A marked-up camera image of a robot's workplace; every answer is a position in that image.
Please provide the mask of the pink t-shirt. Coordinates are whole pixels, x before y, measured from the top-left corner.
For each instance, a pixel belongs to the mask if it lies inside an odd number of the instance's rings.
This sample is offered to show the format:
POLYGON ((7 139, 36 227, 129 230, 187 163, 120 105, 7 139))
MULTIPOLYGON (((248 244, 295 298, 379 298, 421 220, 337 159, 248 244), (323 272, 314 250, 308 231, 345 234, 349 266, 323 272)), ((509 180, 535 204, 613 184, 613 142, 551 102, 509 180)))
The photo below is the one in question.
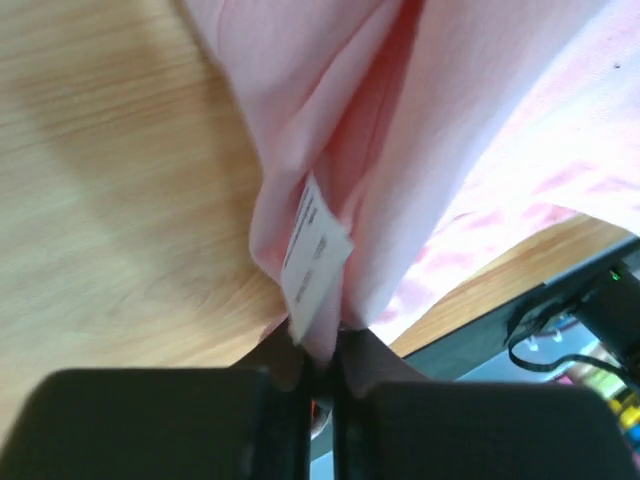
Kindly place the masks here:
POLYGON ((585 214, 639 229, 635 1, 190 1, 263 180, 281 269, 313 175, 353 250, 301 344, 392 342, 479 269, 585 214))

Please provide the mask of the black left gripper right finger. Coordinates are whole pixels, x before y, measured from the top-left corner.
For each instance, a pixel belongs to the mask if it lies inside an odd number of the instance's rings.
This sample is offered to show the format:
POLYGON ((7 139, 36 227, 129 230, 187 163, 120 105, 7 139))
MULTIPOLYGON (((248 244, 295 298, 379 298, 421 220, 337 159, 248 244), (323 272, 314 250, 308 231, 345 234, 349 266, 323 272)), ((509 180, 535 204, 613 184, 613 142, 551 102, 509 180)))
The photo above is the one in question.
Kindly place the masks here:
POLYGON ((368 330, 333 359, 338 479, 629 479, 632 453, 593 391, 426 378, 368 330))

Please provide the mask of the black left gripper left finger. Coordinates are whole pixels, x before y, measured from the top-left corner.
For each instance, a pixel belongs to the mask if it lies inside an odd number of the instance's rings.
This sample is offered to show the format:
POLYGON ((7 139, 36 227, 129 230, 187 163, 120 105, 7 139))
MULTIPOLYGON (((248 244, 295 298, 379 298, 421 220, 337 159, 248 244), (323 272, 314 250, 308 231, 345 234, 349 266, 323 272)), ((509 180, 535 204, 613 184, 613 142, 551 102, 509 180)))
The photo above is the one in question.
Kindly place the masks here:
POLYGON ((60 370, 12 428, 16 479, 305 479, 310 366, 284 327, 226 368, 60 370))

